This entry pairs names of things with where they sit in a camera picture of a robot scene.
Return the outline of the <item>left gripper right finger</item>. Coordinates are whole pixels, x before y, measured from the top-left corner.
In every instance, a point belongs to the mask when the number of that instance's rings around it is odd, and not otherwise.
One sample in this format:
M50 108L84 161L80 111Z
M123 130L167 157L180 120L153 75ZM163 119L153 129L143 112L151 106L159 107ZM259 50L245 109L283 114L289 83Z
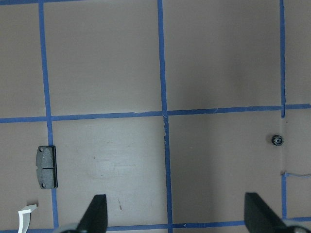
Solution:
M250 233L309 233L306 227L287 224L256 192L244 195L244 223Z

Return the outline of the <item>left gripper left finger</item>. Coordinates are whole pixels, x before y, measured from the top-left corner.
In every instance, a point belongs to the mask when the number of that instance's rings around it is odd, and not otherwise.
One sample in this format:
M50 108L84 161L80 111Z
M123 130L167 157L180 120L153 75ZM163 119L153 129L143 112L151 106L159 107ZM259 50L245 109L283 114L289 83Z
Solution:
M105 233L108 225L106 194L95 195L78 223L58 228L59 233Z

